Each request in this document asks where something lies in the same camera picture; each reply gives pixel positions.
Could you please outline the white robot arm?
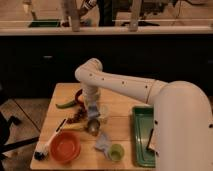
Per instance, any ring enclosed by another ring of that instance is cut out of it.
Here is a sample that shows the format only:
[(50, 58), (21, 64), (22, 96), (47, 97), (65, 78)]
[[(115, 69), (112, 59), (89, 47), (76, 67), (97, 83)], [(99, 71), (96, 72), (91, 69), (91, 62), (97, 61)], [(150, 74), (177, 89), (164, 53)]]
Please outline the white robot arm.
[(96, 58), (80, 65), (75, 78), (87, 102), (102, 87), (154, 107), (156, 171), (213, 171), (213, 110), (197, 85), (106, 73)]

